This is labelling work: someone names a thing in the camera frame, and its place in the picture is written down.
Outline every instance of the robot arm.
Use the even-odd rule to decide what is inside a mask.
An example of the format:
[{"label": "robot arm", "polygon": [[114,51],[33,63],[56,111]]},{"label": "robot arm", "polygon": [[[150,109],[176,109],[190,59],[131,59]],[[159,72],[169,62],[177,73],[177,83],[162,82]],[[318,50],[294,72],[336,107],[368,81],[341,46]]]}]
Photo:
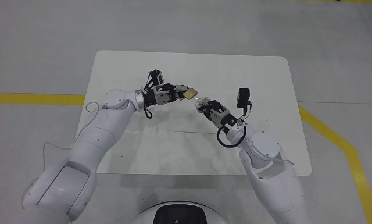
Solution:
[{"label": "robot arm", "polygon": [[151,84],[144,90],[116,89],[106,94],[104,105],[92,112],[93,121],[83,128],[68,156],[44,171],[25,192],[25,210],[13,223],[63,224],[80,216],[96,188],[98,165],[122,137],[133,113],[184,99],[190,90],[184,85],[164,84],[158,70],[149,72],[149,77]]},{"label": "robot arm", "polygon": [[[252,187],[275,223],[310,224],[302,187],[292,162],[286,159],[282,146],[271,135],[254,130],[244,121],[248,106],[251,108],[252,103],[246,88],[239,91],[237,107],[244,109],[244,114],[239,119],[218,101],[201,98],[196,103],[197,110],[219,128],[218,141],[225,147],[241,149],[240,160]],[[231,145],[221,142],[221,131],[226,134]],[[266,169],[257,173],[256,169],[263,168]]]}]

